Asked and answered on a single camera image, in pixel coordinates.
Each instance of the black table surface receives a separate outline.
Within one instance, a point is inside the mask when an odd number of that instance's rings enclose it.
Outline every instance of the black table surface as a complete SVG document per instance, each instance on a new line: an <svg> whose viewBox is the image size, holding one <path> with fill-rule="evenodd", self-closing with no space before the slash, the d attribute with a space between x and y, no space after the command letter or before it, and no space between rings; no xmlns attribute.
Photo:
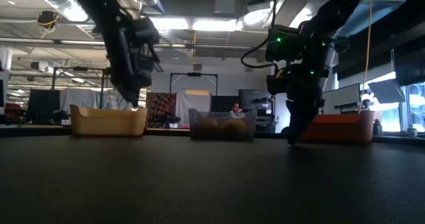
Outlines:
<svg viewBox="0 0 425 224"><path fill-rule="evenodd" d="M0 139L1 223L425 223L425 149Z"/></svg>

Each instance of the orange basket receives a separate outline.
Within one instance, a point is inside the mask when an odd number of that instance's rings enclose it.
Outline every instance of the orange basket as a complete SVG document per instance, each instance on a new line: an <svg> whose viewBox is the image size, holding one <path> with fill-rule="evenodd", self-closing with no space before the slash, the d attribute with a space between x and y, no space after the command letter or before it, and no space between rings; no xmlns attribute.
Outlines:
<svg viewBox="0 0 425 224"><path fill-rule="evenodd" d="M375 112L317 115L300 141L371 142Z"/></svg>
<svg viewBox="0 0 425 224"><path fill-rule="evenodd" d="M147 108L108 110L70 105L71 130L81 136L141 136L145 131Z"/></svg>

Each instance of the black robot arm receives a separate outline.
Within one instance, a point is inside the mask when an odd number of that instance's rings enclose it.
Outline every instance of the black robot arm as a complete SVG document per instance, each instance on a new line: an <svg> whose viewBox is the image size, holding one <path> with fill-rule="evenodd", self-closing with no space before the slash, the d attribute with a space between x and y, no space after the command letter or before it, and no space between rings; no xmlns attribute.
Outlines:
<svg viewBox="0 0 425 224"><path fill-rule="evenodd" d="M362 0L330 0L298 29L274 25L269 32L266 60L286 60L286 67L268 76L270 94L286 93L291 113L288 141L295 144L324 105L329 74L328 56L335 52L335 34Z"/></svg>
<svg viewBox="0 0 425 224"><path fill-rule="evenodd" d="M125 100L138 107L140 88L151 85L151 72L159 62L153 45L159 33L149 18L133 19L116 0L77 0L102 34L111 82ZM140 52L147 45L152 57Z"/></svg>

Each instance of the tan basket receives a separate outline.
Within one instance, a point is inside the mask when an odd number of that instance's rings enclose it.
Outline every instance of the tan basket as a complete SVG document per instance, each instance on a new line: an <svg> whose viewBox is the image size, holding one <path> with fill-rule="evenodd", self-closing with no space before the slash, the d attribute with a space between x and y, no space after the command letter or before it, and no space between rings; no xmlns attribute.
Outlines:
<svg viewBox="0 0 425 224"><path fill-rule="evenodd" d="M147 108L108 110L70 105L72 134L82 136L141 136L145 131Z"/></svg>

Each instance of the brown ball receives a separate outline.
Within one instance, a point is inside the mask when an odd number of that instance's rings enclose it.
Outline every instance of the brown ball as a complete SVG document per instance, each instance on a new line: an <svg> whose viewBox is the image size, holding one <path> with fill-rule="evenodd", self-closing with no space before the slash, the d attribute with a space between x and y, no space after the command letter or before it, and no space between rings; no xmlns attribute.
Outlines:
<svg viewBox="0 0 425 224"><path fill-rule="evenodd" d="M191 137L195 139L215 137L219 131L214 118L202 118L191 125Z"/></svg>
<svg viewBox="0 0 425 224"><path fill-rule="evenodd" d="M220 126L223 138L229 140L243 140L249 136L248 126L241 119L231 119L224 121Z"/></svg>

